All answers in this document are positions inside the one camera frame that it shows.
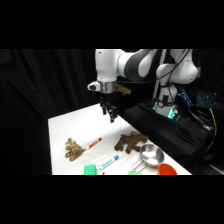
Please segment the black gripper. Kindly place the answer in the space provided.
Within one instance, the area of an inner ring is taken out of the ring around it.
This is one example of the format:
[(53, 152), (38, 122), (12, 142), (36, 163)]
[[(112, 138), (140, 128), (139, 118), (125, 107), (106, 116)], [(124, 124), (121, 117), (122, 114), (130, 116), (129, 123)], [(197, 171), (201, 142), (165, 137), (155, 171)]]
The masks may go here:
[(103, 115), (107, 114), (107, 110), (110, 110), (110, 122), (113, 123), (118, 116), (118, 110), (115, 107), (115, 94), (100, 94), (100, 106), (102, 107)]

